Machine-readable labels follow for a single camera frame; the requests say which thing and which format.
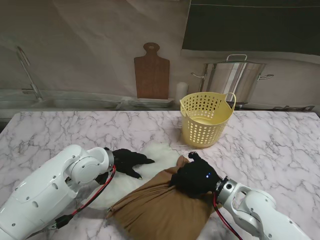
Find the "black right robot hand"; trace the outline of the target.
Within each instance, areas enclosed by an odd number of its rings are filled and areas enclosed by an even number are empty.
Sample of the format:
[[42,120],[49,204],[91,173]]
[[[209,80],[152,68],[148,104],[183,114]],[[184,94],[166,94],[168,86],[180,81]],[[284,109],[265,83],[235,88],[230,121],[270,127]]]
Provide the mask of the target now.
[[223,179],[197,152],[190,152],[188,157],[193,161],[186,163],[172,175],[169,186],[175,186],[178,191],[191,198],[208,192],[214,193],[217,184]]

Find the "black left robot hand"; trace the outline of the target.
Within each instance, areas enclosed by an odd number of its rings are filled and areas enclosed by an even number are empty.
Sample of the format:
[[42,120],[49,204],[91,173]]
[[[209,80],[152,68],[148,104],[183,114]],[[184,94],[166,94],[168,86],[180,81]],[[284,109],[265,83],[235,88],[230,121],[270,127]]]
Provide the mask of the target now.
[[137,173],[133,167],[155,163],[154,160],[147,158],[144,154],[124,148],[114,150],[112,153],[116,170],[135,179],[142,179],[142,176]]

